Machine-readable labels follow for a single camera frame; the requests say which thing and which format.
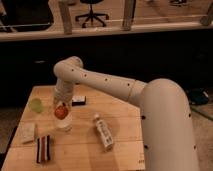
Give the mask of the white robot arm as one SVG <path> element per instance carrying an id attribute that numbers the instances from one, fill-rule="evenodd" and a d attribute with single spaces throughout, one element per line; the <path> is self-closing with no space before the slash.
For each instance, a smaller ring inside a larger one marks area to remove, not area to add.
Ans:
<path id="1" fill-rule="evenodd" d="M 54 65 L 55 102 L 68 102 L 73 85 L 84 84 L 140 109 L 145 171 L 200 171 L 189 102 L 184 90 L 170 79 L 148 83 L 83 68 L 69 57 Z"/>

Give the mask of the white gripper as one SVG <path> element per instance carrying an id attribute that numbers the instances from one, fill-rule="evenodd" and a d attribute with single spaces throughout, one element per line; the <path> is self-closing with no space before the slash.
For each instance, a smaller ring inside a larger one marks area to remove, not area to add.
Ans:
<path id="1" fill-rule="evenodd" d="M 72 106 L 68 103 L 71 102 L 72 97 L 73 97 L 73 90 L 64 91 L 55 88 L 53 95 L 53 114 L 55 114 L 55 112 L 57 111 L 59 103 L 62 102 L 66 104 L 66 117 L 69 116 L 72 111 Z"/>

